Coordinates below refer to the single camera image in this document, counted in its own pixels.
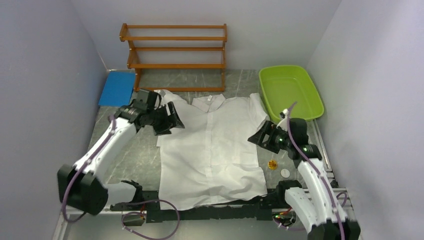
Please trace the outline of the wooden shoe rack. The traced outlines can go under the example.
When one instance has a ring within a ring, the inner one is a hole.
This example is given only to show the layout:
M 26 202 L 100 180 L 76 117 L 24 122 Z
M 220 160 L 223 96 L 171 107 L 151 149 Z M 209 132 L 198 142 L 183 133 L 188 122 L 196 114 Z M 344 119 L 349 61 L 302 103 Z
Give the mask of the wooden shoe rack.
M 171 92 L 224 92 L 226 89 L 226 43 L 228 26 L 221 25 L 142 25 L 123 23 L 121 42 L 129 47 L 126 66 L 135 71 L 133 89 Z M 145 70 L 219 70 L 220 82 L 200 86 L 164 86 L 141 82 Z

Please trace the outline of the white shirt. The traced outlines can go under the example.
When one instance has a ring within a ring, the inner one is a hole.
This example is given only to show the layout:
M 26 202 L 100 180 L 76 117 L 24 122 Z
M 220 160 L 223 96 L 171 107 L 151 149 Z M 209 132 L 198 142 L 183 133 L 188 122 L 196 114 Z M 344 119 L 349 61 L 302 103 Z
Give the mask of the white shirt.
M 160 94 L 184 124 L 157 140 L 162 210 L 248 201 L 267 193 L 257 146 L 249 142 L 269 119 L 258 93 L 209 95 L 191 103 L 168 90 Z

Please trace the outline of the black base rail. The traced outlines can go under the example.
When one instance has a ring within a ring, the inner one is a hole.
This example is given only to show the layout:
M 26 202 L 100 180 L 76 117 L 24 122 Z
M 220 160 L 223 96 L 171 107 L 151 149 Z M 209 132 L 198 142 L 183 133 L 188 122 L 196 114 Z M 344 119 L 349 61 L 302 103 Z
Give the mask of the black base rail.
M 298 180 L 279 181 L 275 189 L 268 188 L 265 196 L 256 196 L 251 200 L 236 200 L 224 205 L 198 206 L 189 210 L 180 210 L 180 220 L 231 220 L 256 219 L 257 221 L 271 221 L 279 209 L 289 208 L 284 200 L 283 191 L 288 187 L 302 187 Z M 127 203 L 112 204 L 111 211 L 146 211 L 148 223 L 162 223 L 176 221 L 177 215 L 173 209 L 161 210 L 158 202 L 129 205 Z

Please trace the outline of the green plastic basin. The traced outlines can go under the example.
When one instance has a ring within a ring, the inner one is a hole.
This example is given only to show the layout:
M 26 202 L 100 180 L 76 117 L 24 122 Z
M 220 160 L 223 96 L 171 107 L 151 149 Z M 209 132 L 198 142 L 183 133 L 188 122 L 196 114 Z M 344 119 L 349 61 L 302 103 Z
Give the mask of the green plastic basin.
M 320 118 L 324 104 L 308 72 L 297 65 L 277 65 L 261 69 L 258 73 L 262 100 L 271 121 L 277 123 L 280 112 L 297 102 L 292 118 L 306 121 Z

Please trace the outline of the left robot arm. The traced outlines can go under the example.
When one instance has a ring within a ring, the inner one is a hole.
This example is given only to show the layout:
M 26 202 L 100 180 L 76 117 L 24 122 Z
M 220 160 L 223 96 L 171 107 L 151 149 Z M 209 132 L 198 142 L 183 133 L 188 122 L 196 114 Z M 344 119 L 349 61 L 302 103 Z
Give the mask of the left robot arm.
M 109 126 L 92 148 L 73 165 L 64 164 L 57 172 L 61 212 L 67 207 L 83 214 L 98 215 L 107 205 L 137 210 L 144 204 L 143 187 L 133 180 L 106 185 L 104 175 L 118 153 L 138 131 L 152 126 L 156 136 L 169 135 L 173 128 L 185 128 L 172 101 L 124 105 L 109 117 Z

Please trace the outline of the blue board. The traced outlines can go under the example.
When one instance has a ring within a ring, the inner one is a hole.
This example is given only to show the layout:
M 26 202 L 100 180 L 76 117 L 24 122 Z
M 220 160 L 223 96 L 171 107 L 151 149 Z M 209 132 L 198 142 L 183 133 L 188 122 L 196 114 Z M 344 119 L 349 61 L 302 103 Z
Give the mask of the blue board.
M 104 84 L 99 106 L 121 107 L 130 103 L 136 75 L 131 72 L 111 71 Z

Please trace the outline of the yellow brooch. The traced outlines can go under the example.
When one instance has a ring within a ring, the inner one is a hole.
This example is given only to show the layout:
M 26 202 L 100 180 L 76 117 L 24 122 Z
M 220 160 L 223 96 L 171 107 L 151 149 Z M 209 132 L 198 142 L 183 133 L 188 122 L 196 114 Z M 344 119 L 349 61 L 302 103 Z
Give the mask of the yellow brooch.
M 267 167 L 270 170 L 276 170 L 278 168 L 278 163 L 275 160 L 272 159 L 267 163 Z

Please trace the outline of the white round brooch backing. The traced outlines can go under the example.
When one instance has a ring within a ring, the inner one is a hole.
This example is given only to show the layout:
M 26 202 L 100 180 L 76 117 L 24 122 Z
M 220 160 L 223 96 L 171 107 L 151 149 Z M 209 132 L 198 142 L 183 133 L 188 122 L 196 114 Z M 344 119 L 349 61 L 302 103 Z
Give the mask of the white round brooch backing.
M 280 171 L 280 175 L 281 175 L 283 178 L 289 178 L 289 177 L 291 176 L 291 173 L 290 173 L 290 171 L 289 171 L 288 169 L 283 168 L 283 169 Z

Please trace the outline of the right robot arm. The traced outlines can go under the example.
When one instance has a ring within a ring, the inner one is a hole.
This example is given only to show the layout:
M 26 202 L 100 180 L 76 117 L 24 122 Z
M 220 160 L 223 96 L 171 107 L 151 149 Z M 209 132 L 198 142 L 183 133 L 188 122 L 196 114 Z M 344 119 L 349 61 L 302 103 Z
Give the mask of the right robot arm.
M 285 151 L 296 161 L 307 190 L 297 180 L 282 180 L 271 198 L 290 207 L 310 240 L 357 240 L 359 223 L 347 215 L 327 177 L 321 153 L 309 144 L 307 125 L 301 118 L 285 118 L 279 124 L 264 121 L 234 146 L 230 135 L 218 132 L 223 145 L 201 147 L 193 129 L 177 129 L 161 136 L 161 177 L 158 196 L 185 211 L 206 205 L 250 201 L 266 197 L 263 170 L 256 148 L 272 153 Z

